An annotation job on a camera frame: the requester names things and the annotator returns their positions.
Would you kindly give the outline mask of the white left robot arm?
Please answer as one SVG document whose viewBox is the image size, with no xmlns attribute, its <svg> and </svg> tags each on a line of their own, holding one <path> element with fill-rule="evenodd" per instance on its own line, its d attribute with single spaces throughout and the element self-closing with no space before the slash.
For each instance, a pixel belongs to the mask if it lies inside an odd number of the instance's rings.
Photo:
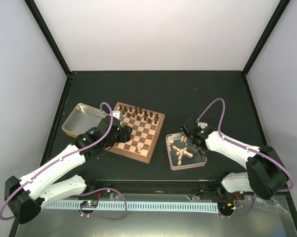
<svg viewBox="0 0 297 237">
<path fill-rule="evenodd" d="M 114 116 L 104 117 L 97 127 L 93 127 L 76 137 L 59 155 L 37 170 L 20 178 L 11 176 L 5 182 L 4 205 L 9 207 L 19 224 L 33 220 L 48 205 L 71 197 L 91 197 L 102 188 L 85 173 L 60 181 L 72 169 L 97 156 L 116 143 L 126 143 L 131 139 L 132 128 L 121 125 Z"/>
</svg>

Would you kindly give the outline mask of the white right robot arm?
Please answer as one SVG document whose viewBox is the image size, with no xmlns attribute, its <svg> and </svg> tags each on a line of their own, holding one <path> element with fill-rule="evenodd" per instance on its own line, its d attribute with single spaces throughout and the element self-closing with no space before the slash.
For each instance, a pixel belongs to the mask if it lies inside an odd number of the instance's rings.
<svg viewBox="0 0 297 237">
<path fill-rule="evenodd" d="M 215 186 L 215 194 L 220 199 L 226 199 L 234 192 L 253 192 L 269 200 L 290 179 L 271 146 L 257 147 L 239 142 L 210 126 L 201 128 L 192 119 L 186 120 L 181 130 L 200 154 L 216 152 L 246 169 L 246 172 L 227 174 Z"/>
</svg>

